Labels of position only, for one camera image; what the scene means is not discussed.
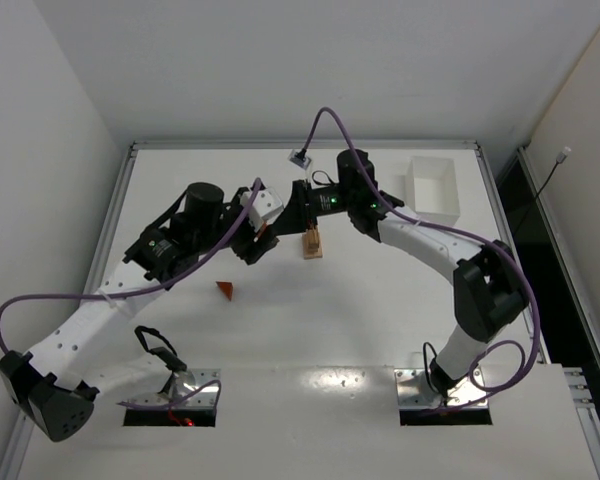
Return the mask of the red-brown arch block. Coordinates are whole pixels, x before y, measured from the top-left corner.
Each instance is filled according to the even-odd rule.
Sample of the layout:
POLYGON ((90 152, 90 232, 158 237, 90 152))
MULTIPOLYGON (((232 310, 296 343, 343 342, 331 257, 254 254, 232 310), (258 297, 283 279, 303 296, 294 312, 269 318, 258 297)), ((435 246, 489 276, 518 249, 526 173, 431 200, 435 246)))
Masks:
POLYGON ((269 241, 269 237, 269 227, 267 225, 263 225, 261 229, 257 232, 254 238, 254 243, 258 245, 264 245, 269 241))

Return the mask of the red-brown triangle block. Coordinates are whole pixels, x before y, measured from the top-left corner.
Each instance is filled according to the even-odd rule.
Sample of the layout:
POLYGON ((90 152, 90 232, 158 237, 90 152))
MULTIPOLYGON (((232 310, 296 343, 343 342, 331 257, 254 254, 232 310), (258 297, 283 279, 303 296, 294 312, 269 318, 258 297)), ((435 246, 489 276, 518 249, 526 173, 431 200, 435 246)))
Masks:
POLYGON ((231 301, 233 299, 234 284, 232 282, 229 282, 229 281, 217 281, 216 282, 216 286, 222 292, 222 294, 225 296, 225 298, 228 301, 231 301))

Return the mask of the white plastic box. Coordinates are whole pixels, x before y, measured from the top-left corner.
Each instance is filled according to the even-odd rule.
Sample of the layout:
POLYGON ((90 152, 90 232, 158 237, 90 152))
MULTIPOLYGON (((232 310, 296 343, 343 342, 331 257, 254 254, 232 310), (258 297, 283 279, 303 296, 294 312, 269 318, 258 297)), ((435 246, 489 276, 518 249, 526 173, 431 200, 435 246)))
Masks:
POLYGON ((421 219, 454 227, 461 215, 454 161, 412 156, 405 175, 406 204, 421 219))

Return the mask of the light wood numbered plank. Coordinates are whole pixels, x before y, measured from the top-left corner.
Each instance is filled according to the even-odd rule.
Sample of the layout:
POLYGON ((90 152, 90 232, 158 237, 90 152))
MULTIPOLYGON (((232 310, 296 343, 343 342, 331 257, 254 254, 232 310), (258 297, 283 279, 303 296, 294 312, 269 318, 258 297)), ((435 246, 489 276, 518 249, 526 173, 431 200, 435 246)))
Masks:
POLYGON ((303 258, 305 260, 312 260, 312 259, 319 259, 323 257, 323 251, 322 248, 316 248, 316 249, 304 249, 303 250, 303 258))

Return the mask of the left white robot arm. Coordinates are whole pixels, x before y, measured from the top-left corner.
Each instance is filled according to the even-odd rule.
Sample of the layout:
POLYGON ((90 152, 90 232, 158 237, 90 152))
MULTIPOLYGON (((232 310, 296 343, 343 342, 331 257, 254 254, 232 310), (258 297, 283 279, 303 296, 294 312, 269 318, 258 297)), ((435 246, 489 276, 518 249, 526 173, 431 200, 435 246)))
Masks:
POLYGON ((245 262, 275 244, 269 223, 284 208, 260 181, 230 201, 218 186, 195 182, 147 225, 122 260, 79 308, 46 338, 18 352, 0 329, 0 376, 19 409, 53 442, 79 431, 101 390, 85 379, 113 336, 151 302, 230 248, 245 262))

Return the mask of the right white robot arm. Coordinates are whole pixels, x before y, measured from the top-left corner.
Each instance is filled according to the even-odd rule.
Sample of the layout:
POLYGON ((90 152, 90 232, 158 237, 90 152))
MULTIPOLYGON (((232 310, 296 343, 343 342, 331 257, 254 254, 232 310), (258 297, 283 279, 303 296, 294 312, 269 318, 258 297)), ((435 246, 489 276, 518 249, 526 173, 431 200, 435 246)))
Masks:
POLYGON ((345 150, 336 158, 336 183, 313 188, 292 184, 291 196, 273 229, 305 233, 321 216, 344 212, 360 233, 397 248, 448 280, 456 326, 442 350, 425 365, 420 388, 430 399, 449 391, 474 369, 497 335, 528 306, 508 259, 446 231, 423 226, 398 198, 379 189, 367 152, 345 150))

